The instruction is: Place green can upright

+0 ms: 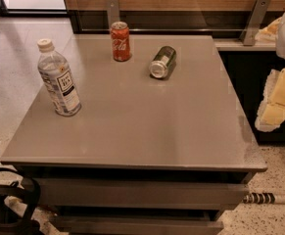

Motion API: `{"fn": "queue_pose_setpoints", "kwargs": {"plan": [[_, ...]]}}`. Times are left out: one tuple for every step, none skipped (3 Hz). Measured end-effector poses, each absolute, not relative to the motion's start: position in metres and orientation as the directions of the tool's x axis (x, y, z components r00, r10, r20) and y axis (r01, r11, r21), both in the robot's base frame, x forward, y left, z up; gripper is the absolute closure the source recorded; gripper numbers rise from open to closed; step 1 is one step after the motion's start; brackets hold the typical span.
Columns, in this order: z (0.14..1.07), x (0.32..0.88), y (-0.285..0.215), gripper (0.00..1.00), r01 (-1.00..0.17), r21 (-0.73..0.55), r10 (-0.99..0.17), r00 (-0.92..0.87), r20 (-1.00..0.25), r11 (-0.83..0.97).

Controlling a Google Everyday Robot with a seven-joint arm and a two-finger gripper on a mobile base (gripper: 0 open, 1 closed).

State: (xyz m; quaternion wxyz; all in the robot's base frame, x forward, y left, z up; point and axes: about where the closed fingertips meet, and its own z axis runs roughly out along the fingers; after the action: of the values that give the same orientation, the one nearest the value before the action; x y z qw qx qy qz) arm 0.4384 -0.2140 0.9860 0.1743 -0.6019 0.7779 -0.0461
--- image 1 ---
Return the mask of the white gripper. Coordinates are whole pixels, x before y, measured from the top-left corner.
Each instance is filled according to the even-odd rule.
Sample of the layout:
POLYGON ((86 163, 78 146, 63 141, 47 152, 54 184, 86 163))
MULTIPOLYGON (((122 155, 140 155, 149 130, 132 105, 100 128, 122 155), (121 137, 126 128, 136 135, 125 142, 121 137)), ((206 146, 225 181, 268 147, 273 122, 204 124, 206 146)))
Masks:
MULTIPOLYGON (((259 30, 256 40, 274 42, 276 54, 285 59, 285 13, 268 26, 259 30)), ((285 121, 285 68, 272 70, 266 79, 255 127, 262 132, 271 132, 285 121)))

